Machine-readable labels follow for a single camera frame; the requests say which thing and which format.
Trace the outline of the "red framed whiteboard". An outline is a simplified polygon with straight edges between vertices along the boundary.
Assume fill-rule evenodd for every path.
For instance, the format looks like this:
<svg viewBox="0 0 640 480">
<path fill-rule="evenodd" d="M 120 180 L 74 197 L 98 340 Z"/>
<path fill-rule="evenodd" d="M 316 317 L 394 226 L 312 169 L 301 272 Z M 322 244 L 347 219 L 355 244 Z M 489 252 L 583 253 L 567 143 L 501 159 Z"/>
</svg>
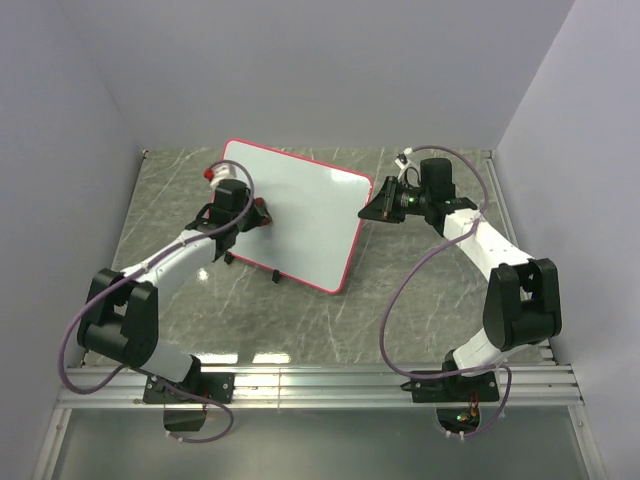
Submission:
<svg viewBox="0 0 640 480">
<path fill-rule="evenodd" d="M 344 285 L 374 182 L 359 172 L 240 139 L 225 160 L 251 174 L 272 222 L 237 238 L 231 254 L 320 291 Z"/>
</svg>

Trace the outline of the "red whiteboard eraser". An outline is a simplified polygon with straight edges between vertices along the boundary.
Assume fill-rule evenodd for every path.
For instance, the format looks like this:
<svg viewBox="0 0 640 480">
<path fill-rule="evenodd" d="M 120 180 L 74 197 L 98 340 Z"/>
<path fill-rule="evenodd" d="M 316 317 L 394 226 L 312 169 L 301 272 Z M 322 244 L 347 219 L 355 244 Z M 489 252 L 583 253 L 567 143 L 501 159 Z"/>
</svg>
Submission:
<svg viewBox="0 0 640 480">
<path fill-rule="evenodd" d="M 262 197 L 257 197 L 253 202 L 255 223 L 259 227 L 267 226 L 272 223 L 266 201 Z"/>
</svg>

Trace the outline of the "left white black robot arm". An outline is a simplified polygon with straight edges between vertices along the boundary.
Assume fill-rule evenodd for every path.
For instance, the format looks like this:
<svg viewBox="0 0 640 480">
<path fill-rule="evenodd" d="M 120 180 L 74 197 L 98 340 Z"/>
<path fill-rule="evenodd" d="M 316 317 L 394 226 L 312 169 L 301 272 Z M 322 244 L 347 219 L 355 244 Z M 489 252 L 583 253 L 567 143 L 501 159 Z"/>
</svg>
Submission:
<svg viewBox="0 0 640 480">
<path fill-rule="evenodd" d="M 66 331 L 84 350 L 117 362 L 119 368 L 167 382 L 167 390 L 180 402 L 204 392 L 201 362 L 161 341 L 161 300 L 199 269 L 226 257 L 240 234 L 272 221 L 243 165 L 218 161 L 207 169 L 206 177 L 213 197 L 195 219 L 151 257 L 121 271 L 99 271 L 86 304 Z"/>
</svg>

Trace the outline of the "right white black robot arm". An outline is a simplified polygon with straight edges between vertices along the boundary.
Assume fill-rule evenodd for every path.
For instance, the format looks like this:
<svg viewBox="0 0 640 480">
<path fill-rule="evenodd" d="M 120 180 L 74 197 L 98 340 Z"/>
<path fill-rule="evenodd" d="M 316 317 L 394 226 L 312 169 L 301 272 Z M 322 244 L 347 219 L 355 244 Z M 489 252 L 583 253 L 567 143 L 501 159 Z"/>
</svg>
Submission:
<svg viewBox="0 0 640 480">
<path fill-rule="evenodd" d="M 557 336 L 562 329 L 559 278 L 549 259 L 535 259 L 501 235 L 470 199 L 459 197 L 450 160 L 420 162 L 419 182 L 389 176 L 358 213 L 362 220 L 399 224 L 419 216 L 444 240 L 419 263 L 457 246 L 487 280 L 482 327 L 451 353 L 453 365 L 442 372 L 444 393 L 466 398 L 476 376 L 500 366 L 512 353 Z"/>
</svg>

